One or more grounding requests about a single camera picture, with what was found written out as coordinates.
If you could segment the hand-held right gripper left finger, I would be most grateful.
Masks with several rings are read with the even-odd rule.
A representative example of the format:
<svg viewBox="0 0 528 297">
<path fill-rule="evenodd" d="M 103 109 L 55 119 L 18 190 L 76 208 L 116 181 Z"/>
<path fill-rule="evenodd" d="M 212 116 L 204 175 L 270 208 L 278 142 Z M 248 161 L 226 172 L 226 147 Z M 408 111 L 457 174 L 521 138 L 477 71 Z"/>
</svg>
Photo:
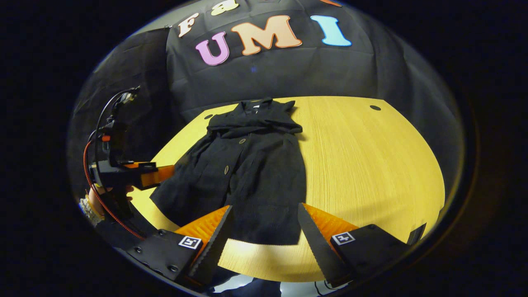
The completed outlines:
<svg viewBox="0 0 528 297">
<path fill-rule="evenodd" d="M 233 220 L 233 207 L 226 205 L 175 231 L 159 229 L 125 254 L 154 275 L 200 289 L 213 278 Z"/>
</svg>

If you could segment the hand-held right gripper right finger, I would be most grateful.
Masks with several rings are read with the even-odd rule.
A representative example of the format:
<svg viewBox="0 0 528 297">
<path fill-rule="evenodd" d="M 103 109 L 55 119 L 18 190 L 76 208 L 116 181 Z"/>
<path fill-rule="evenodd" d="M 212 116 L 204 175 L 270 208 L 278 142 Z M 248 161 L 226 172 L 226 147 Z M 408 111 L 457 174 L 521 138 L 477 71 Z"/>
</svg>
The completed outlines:
<svg viewBox="0 0 528 297">
<path fill-rule="evenodd" d="M 318 268 L 332 286 L 368 281 L 390 271 L 428 231 L 428 220 L 403 205 L 369 205 L 332 214 L 300 203 L 297 220 Z"/>
</svg>

